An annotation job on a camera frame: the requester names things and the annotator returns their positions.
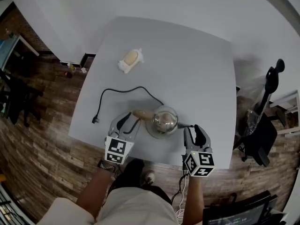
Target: white cable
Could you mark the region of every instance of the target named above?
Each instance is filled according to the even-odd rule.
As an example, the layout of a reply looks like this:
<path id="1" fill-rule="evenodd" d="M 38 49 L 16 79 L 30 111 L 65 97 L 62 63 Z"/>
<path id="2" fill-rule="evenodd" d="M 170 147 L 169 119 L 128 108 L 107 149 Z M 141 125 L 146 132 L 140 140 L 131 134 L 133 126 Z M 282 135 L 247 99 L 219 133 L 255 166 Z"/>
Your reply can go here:
<path id="1" fill-rule="evenodd" d="M 183 187 L 183 190 L 181 192 L 182 193 L 182 200 L 181 200 L 181 202 L 179 204 L 179 210 L 177 210 L 177 212 L 175 212 L 177 220 L 182 220 L 183 219 L 183 215 L 181 215 L 181 213 L 184 212 L 184 209 L 181 209 L 181 204 L 182 204 L 183 198 L 184 198 L 184 189 L 186 188 L 186 184 L 187 184 L 186 181 L 187 181 L 187 179 L 186 179 L 186 176 L 185 176 L 184 177 L 184 187 Z"/>

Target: small bottle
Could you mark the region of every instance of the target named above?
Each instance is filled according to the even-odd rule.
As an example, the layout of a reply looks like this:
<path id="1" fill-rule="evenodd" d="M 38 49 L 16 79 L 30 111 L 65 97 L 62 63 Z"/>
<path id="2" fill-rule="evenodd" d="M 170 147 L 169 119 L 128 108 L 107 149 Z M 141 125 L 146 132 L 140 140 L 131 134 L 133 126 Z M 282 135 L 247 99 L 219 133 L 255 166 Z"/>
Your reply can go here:
<path id="1" fill-rule="evenodd" d="M 76 71 L 76 68 L 74 67 L 74 65 L 72 63 L 68 63 L 67 66 L 69 67 L 69 69 L 71 69 L 72 73 L 74 73 Z"/>
<path id="2" fill-rule="evenodd" d="M 5 28 L 5 32 L 8 34 L 8 36 L 10 38 L 12 38 L 14 36 L 14 33 L 12 31 L 8 30 L 7 28 Z"/>

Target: white table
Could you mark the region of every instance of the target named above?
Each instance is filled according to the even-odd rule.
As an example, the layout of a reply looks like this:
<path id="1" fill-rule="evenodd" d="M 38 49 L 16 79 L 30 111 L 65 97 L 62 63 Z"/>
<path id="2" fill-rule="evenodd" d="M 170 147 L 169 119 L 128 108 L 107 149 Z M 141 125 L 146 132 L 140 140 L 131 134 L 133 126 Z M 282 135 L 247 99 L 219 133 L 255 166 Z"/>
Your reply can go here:
<path id="1" fill-rule="evenodd" d="M 285 137 L 292 137 L 292 136 L 300 135 L 300 123 L 299 123 L 299 121 L 300 121 L 300 90 L 297 90 L 294 93 L 292 93 L 291 95 L 285 96 L 281 99 L 274 100 L 273 103 L 270 104 L 270 107 L 275 107 L 275 106 L 282 105 L 282 104 L 287 104 L 287 103 L 289 104 L 293 100 L 295 101 L 294 107 L 286 110 L 285 114 L 297 112 L 298 113 L 298 126 L 277 131 L 277 134 L 283 134 Z"/>
<path id="2" fill-rule="evenodd" d="M 143 90 L 126 94 L 107 91 L 98 116 L 100 123 L 93 124 L 102 91 L 144 86 L 174 108 L 180 122 L 201 126 L 211 138 L 216 167 L 228 168 L 236 120 L 229 42 L 184 26 L 141 18 L 119 17 L 108 28 L 83 84 L 69 135 L 104 148 L 104 138 L 114 118 L 136 108 L 153 110 L 159 104 Z M 126 75 L 117 63 L 134 48 L 142 48 L 145 63 L 137 64 Z M 182 165 L 182 154 L 183 130 L 159 140 L 142 123 L 130 156 Z"/>
<path id="3" fill-rule="evenodd" d="M 14 51 L 14 48 L 19 41 L 31 50 L 34 55 L 39 56 L 39 53 L 21 35 L 13 35 L 2 41 L 0 45 L 0 69 L 4 70 L 11 53 Z"/>

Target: office chair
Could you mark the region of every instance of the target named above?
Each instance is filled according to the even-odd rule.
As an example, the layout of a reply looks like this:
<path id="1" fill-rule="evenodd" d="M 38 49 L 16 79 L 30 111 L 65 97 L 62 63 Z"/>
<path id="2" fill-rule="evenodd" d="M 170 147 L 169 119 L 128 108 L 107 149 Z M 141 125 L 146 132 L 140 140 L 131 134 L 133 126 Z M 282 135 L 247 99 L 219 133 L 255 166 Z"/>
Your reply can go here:
<path id="1" fill-rule="evenodd" d="M 279 78 L 278 74 L 283 72 L 285 69 L 285 63 L 282 59 L 277 61 L 276 67 L 270 67 L 266 75 L 266 84 L 264 86 L 265 93 L 260 103 L 256 104 L 254 111 L 256 114 L 261 114 L 261 118 L 255 128 L 254 132 L 250 135 L 240 138 L 238 142 L 233 146 L 233 150 L 239 147 L 242 143 L 244 148 L 239 147 L 239 150 L 245 153 L 242 161 L 245 162 L 248 156 L 252 156 L 258 165 L 269 165 L 270 160 L 268 154 L 276 140 L 277 130 L 272 124 L 271 120 L 280 119 L 283 125 L 285 125 L 282 116 L 277 113 L 277 116 L 268 118 L 263 113 L 268 101 L 270 100 L 271 94 L 276 91 Z"/>
<path id="2" fill-rule="evenodd" d="M 5 117 L 10 118 L 13 124 L 16 124 L 19 118 L 19 114 L 24 110 L 24 126 L 29 127 L 27 123 L 28 113 L 32 113 L 33 116 L 39 121 L 40 115 L 34 110 L 32 103 L 39 96 L 43 96 L 43 92 L 37 89 L 29 87 L 25 82 L 20 79 L 11 78 L 8 79 L 5 73 L 0 69 L 0 77 L 10 88 L 10 91 L 4 91 L 4 87 L 0 90 L 0 104 L 3 107 L 5 103 Z"/>

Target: person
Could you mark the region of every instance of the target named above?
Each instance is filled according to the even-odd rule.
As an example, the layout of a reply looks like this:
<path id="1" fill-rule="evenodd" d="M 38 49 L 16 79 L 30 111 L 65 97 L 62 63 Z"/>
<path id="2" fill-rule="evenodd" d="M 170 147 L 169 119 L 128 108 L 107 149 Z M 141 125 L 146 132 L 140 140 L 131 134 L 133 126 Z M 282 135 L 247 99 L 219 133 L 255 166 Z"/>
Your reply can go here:
<path id="1" fill-rule="evenodd" d="M 171 200 L 159 187 L 152 186 L 153 172 L 148 172 L 140 186 L 144 162 L 134 159 L 124 172 L 111 183 L 114 166 L 100 162 L 100 168 L 79 195 L 76 204 L 57 198 L 38 225 L 177 225 Z M 183 225 L 202 224 L 203 191 L 201 180 L 190 177 Z"/>

